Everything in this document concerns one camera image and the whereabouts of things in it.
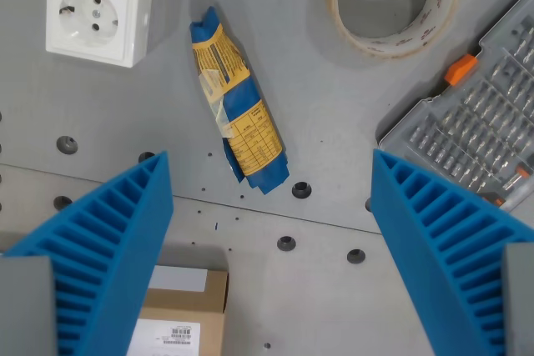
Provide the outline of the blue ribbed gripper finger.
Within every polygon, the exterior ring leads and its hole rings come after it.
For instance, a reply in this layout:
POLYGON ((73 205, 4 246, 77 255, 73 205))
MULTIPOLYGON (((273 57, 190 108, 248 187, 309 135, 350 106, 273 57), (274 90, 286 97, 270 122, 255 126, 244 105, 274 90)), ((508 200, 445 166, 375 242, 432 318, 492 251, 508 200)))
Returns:
POLYGON ((166 152, 101 184, 12 246, 53 269, 59 355, 125 355, 174 204, 166 152))
POLYGON ((502 257, 509 243, 532 243, 532 228, 379 149, 370 210, 434 354, 505 354, 502 257))

